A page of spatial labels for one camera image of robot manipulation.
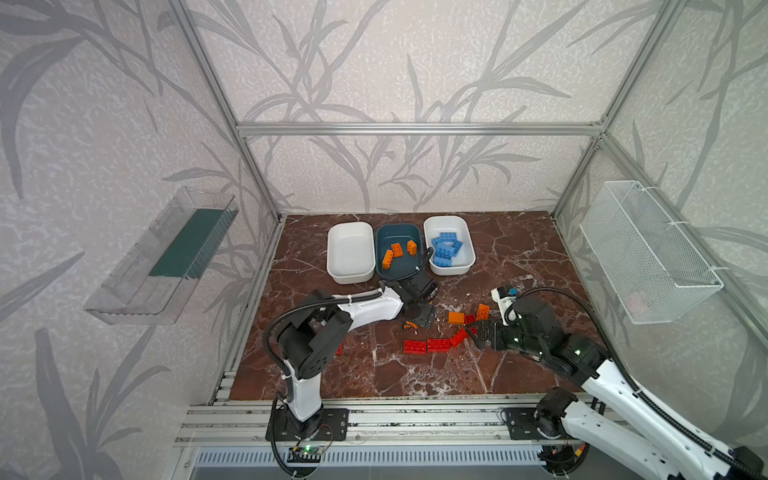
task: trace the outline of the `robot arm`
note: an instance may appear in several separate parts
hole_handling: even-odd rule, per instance
[[[371,298],[371,293],[332,296],[317,290],[302,302],[307,308],[296,309],[286,318],[278,343],[290,372],[283,378],[289,385],[286,415],[293,424],[294,438],[309,438],[320,426],[320,373],[344,336],[369,323],[394,319],[410,305],[420,308],[414,321],[428,327],[434,318],[429,299],[436,288],[431,278],[420,272],[406,281],[382,284],[374,290],[376,298]],[[612,352],[584,335],[566,333],[552,308],[540,297],[528,295],[537,290],[563,293],[592,315],[583,300],[562,290],[533,289],[517,297],[514,289],[503,286],[492,292],[502,318],[466,327],[476,329],[476,334],[468,333],[477,347],[483,349],[490,342],[493,349],[516,350],[540,362],[605,402],[642,434],[606,419],[572,393],[556,387],[537,406],[538,431],[545,438],[567,433],[648,480],[761,478],[763,462],[757,455],[744,447],[729,449],[701,432],[637,383]],[[335,305],[311,309],[311,304],[322,301]]]
[[[581,299],[557,289],[580,303]],[[728,445],[701,432],[634,380],[603,346],[581,334],[565,333],[551,307],[511,287],[493,290],[502,319],[486,322],[473,335],[478,347],[513,349],[609,405],[642,436],[618,425],[556,388],[538,404],[539,432],[555,438],[563,431],[599,448],[648,480],[759,478],[763,462],[744,447]]]
[[[316,291],[305,302],[325,296],[324,293]],[[290,378],[286,379],[291,383],[288,407],[296,422],[299,425],[304,424],[298,428],[301,432],[311,434],[315,429],[316,422],[306,423],[323,407],[320,399],[321,372],[333,359],[347,332],[369,323],[394,319],[400,314],[402,306],[400,295],[385,286],[382,295],[374,300],[356,303],[354,296],[350,295],[349,303],[297,316],[277,337],[285,356],[284,362],[291,372]],[[310,322],[317,316],[323,318],[320,322],[324,325],[315,334]]]
[[[372,293],[380,293],[372,300]],[[404,307],[415,307],[411,322],[429,328],[435,318],[430,299],[437,284],[423,269],[400,280],[382,282],[377,290],[356,295],[329,295],[315,290],[302,301],[311,305],[324,300],[347,300],[336,305],[296,311],[286,318],[277,342],[290,375],[287,405],[293,429],[301,438],[313,434],[320,425],[323,403],[320,399],[320,374],[333,359],[344,336],[369,323],[396,318]]]

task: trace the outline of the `empty white bin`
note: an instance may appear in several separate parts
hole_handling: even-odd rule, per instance
[[[373,228],[366,222],[339,223],[328,230],[326,270],[341,285],[371,280],[376,266]]]
[[[463,218],[456,215],[439,215],[424,220],[424,238],[427,247],[431,247],[432,239],[439,237],[443,232],[456,233],[457,240],[462,242],[462,248],[453,257],[451,266],[437,266],[430,258],[429,268],[436,275],[464,275],[477,260],[472,238],[469,236],[469,227]]]

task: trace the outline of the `green strip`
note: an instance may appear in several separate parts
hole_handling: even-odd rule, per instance
[[[190,267],[223,214],[224,210],[212,208],[196,210],[174,241],[170,243],[163,256],[154,264],[152,271],[149,272],[150,276],[183,277],[189,272],[190,278],[200,278],[202,270],[190,271]]]

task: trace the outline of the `wire mesh basket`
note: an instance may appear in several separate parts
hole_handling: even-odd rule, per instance
[[[632,323],[672,322],[723,288],[712,266],[638,181],[605,182],[581,231]]]

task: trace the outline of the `leaf pattern wallpaper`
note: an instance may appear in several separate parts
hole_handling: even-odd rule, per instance
[[[763,306],[766,7],[688,2],[609,132]],[[674,323],[635,326],[584,241],[578,225],[594,195],[604,181],[623,179],[599,154],[559,220],[592,300],[641,382],[718,438],[768,457],[768,355],[722,295]]]
[[[607,107],[661,2],[188,5],[239,121],[589,122]],[[314,213],[543,210],[586,143],[249,138],[280,207]]]
[[[0,1],[0,477],[156,478],[275,223],[164,2]],[[173,326],[86,299],[179,186],[240,213]]]

